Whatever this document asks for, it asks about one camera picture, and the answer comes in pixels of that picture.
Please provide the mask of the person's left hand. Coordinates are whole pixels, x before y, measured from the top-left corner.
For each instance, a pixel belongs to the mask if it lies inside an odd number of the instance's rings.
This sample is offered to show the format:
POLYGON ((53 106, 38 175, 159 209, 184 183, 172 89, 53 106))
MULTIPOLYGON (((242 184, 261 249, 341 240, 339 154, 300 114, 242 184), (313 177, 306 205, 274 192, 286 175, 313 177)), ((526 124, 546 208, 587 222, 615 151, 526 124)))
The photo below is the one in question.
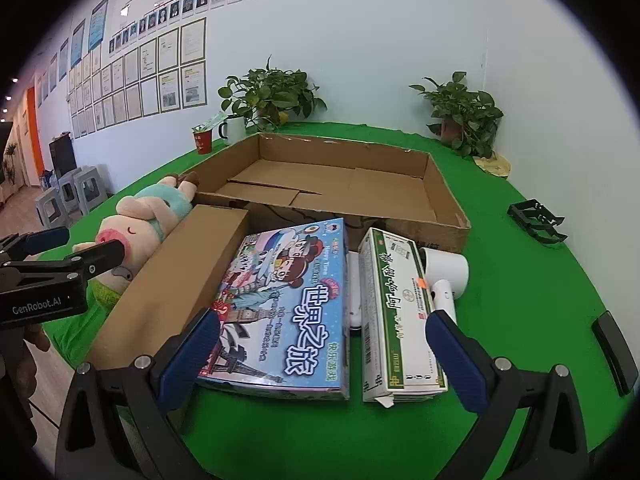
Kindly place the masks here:
POLYGON ((37 365, 28 345, 42 352, 50 340, 40 324, 1 332, 1 422, 20 422, 27 414, 27 401, 37 387, 37 365))

